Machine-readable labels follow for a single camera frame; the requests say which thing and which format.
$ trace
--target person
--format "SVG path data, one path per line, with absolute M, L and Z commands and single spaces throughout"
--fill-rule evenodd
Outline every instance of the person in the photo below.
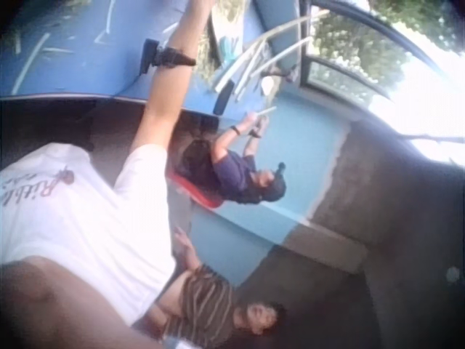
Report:
M 259 140 L 269 123 L 267 116 L 257 121 L 256 114 L 249 113 L 213 142 L 194 140 L 183 153 L 178 173 L 204 191 L 219 193 L 223 199 L 239 204 L 281 199 L 286 193 L 284 163 L 276 171 L 257 170 L 255 164 Z M 250 129 L 242 156 L 230 150 L 230 145 Z
M 177 229 L 175 238 L 187 270 L 147 313 L 157 332 L 203 349 L 216 348 L 237 331 L 276 333 L 286 318 L 282 305 L 255 302 L 239 306 L 234 287 L 199 260 L 187 234 Z
M 168 45 L 196 58 L 213 5 L 189 0 Z M 2 338 L 21 348 L 161 348 L 130 326 L 175 266 L 166 149 L 191 74 L 155 71 L 114 188 L 69 144 L 48 144 L 0 172 Z

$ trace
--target blue shirt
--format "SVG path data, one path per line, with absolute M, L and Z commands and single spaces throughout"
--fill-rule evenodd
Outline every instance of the blue shirt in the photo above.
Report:
M 227 151 L 223 159 L 213 164 L 213 169 L 225 198 L 247 189 L 250 174 L 256 171 L 253 156 L 242 157 L 234 151 Z

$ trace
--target white t-shirt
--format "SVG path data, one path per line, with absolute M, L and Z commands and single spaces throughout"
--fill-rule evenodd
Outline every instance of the white t-shirt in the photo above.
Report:
M 144 145 L 114 188 L 73 145 L 52 143 L 0 172 L 1 264 L 52 260 L 100 292 L 128 325 L 174 271 L 166 151 Z

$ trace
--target light blue wall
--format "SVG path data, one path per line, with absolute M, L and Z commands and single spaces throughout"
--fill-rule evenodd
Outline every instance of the light blue wall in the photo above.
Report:
M 235 284 L 241 284 L 306 217 L 331 179 L 331 170 L 346 137 L 348 123 L 311 102 L 281 94 L 273 103 L 270 127 L 260 142 L 256 163 L 276 169 L 286 163 L 288 190 L 276 203 L 239 205 L 225 202 L 214 212 L 196 211 L 194 242 L 205 261 Z M 232 149 L 241 152 L 246 139 Z
M 200 206 L 192 221 L 192 241 L 198 256 L 238 286 L 265 258 L 273 244 Z

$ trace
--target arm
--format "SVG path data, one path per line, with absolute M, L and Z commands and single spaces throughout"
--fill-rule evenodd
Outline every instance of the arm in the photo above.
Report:
M 256 122 L 256 114 L 250 113 L 235 127 L 241 134 L 247 132 Z M 227 149 L 234 140 L 238 137 L 238 133 L 233 129 L 228 129 L 225 133 L 217 138 L 211 147 L 211 160 L 214 164 L 221 161 L 227 155 Z
M 182 51 L 188 57 L 196 58 L 198 40 L 213 5 L 214 0 L 190 0 L 168 46 Z M 168 148 L 191 75 L 192 67 L 157 68 L 132 150 L 146 144 Z
M 163 349 L 128 327 L 90 285 L 27 262 L 1 267 L 0 332 L 18 348 Z
M 260 119 L 259 124 L 257 128 L 255 129 L 255 132 L 258 136 L 263 137 L 264 132 L 268 128 L 270 120 L 268 119 L 268 116 L 264 116 Z M 256 151 L 258 150 L 260 143 L 260 138 L 250 136 L 248 139 L 248 142 L 246 144 L 246 147 L 244 148 L 243 156 L 255 156 Z
M 174 233 L 174 238 L 184 249 L 183 253 L 186 268 L 191 271 L 200 269 L 203 263 L 201 262 L 200 258 L 198 258 L 197 251 L 195 250 L 195 247 L 189 236 L 187 236 L 186 232 L 180 228 L 177 228 L 176 232 Z

